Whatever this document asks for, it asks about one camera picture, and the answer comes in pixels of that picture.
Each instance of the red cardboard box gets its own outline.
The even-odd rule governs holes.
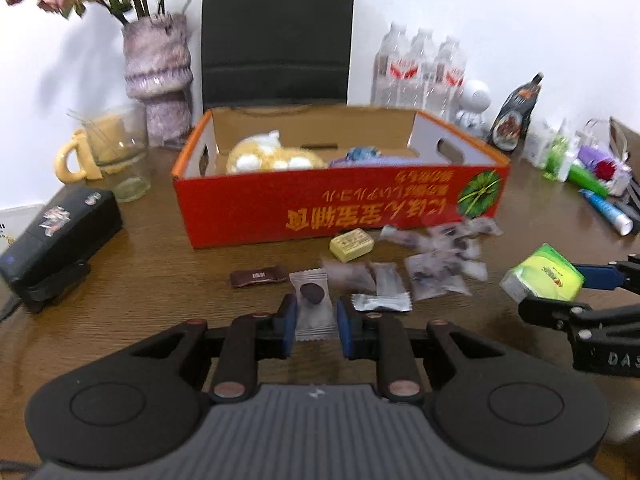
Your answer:
[[[270,130],[327,162],[376,146],[416,165],[225,174],[238,141]],[[208,110],[172,170],[194,248],[491,217],[508,173],[507,157],[433,116],[343,105]]]

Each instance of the green and yellow package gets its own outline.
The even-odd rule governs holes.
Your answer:
[[[552,246],[543,244],[535,253],[504,275],[500,286],[520,303],[527,296],[573,300],[584,276]]]

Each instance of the plush toy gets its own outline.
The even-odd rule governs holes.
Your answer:
[[[280,133],[273,130],[268,134],[241,140],[229,153],[226,172],[311,170],[326,167],[324,160],[314,152],[300,148],[283,148],[279,137]]]

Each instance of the blue tube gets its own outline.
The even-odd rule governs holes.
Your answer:
[[[631,232],[633,222],[627,215],[620,211],[620,209],[612,206],[609,202],[588,189],[581,189],[580,194],[589,201],[598,213],[607,219],[619,234],[626,236]]]

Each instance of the wooden table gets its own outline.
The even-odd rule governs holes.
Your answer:
[[[192,250],[169,177],[174,158],[171,152],[152,153],[151,190],[121,206],[126,229],[92,258],[91,275],[78,289],[39,316],[21,309],[0,325],[2,458],[38,459],[24,427],[23,411],[31,394],[45,382],[190,317],[205,317],[210,326],[224,326],[241,314],[275,311],[282,295],[292,290],[289,283],[232,289],[229,272],[274,264],[289,270],[308,269],[329,255],[327,238]],[[445,317],[569,368],[566,337],[521,322],[516,305],[498,282],[543,242],[572,262],[606,263],[633,252],[634,239],[619,237],[572,184],[549,182],[525,162],[513,163],[497,221],[505,234],[482,240],[481,259],[488,265],[489,282],[468,280],[473,293],[469,298],[449,294],[414,304],[414,311],[403,318],[405,325],[421,328],[432,317]],[[370,258],[401,263],[409,255],[403,248],[381,242]],[[0,290],[0,300],[5,297],[6,290]],[[637,298],[622,290],[582,291],[578,300],[605,308],[634,303]],[[288,362],[260,365],[261,381],[374,382],[374,375],[373,363],[343,359],[335,340],[298,344]],[[611,478],[635,478],[634,472],[640,472],[640,380],[591,379],[606,394],[611,410],[607,443],[596,464]]]

